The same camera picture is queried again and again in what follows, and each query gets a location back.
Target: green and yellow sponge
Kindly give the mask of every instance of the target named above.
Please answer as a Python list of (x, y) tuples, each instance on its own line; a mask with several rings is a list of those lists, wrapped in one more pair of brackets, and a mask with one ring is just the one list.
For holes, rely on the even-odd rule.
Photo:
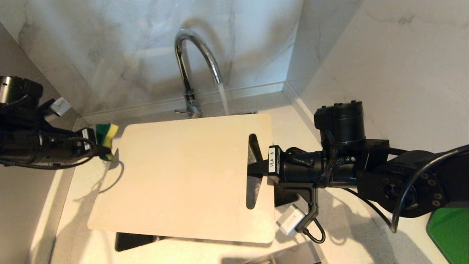
[[(114, 124), (97, 124), (96, 142), (98, 143), (98, 145), (112, 149), (113, 138), (116, 136), (118, 129), (119, 127)], [(114, 155), (112, 153), (101, 154), (99, 155), (99, 158), (104, 161), (111, 161), (113, 160)]]

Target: faucet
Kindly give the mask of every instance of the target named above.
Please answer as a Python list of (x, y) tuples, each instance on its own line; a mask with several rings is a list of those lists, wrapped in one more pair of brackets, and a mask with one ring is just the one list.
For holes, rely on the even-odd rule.
[(190, 29), (181, 29), (174, 38), (174, 50), (176, 52), (176, 58), (179, 64), (179, 70), (181, 71), (181, 77), (184, 82), (184, 85), (186, 86), (184, 98), (186, 100), (187, 108), (186, 110), (175, 110), (175, 112), (189, 114), (190, 118), (199, 118), (202, 116), (202, 112), (200, 111), (200, 108), (197, 104), (197, 100), (194, 95), (194, 89), (190, 87), (189, 78), (187, 77), (184, 61), (182, 60), (181, 44), (185, 39), (194, 43), (194, 45), (196, 45), (196, 47), (200, 50), (200, 52), (204, 56), (205, 61), (209, 66), (210, 73), (212, 73), (213, 80), (216, 84), (222, 82), (221, 75), (215, 57), (213, 57), (212, 52), (207, 47), (202, 38)]

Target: white cutting board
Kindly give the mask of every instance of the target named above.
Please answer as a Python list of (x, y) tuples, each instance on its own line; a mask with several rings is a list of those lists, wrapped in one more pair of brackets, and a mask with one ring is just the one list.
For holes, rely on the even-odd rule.
[(273, 186), (262, 179), (246, 208), (248, 139), (264, 159), (272, 144), (268, 114), (129, 125), (122, 166), (109, 170), (88, 228), (162, 236), (269, 243), (275, 236)]

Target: marble wall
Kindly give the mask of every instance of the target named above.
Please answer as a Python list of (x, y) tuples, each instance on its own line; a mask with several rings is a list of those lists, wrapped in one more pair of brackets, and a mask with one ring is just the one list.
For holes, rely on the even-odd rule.
[(363, 101), (395, 148), (467, 144), (469, 2), (305, 1), (286, 83), (312, 113)]
[[(15, 0), (0, 22), (80, 114), (182, 98), (174, 36), (192, 28), (228, 89), (283, 82), (303, 0)], [(215, 93), (187, 44), (198, 94)]]

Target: running water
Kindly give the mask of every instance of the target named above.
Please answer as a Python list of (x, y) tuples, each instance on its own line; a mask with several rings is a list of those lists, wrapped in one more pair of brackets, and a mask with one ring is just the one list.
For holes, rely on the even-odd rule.
[(229, 115), (228, 103), (227, 103), (227, 97), (225, 95), (225, 88), (223, 87), (223, 83), (218, 84), (218, 91), (220, 92), (221, 100), (223, 101), (223, 109), (225, 110), (225, 116), (228, 116)]

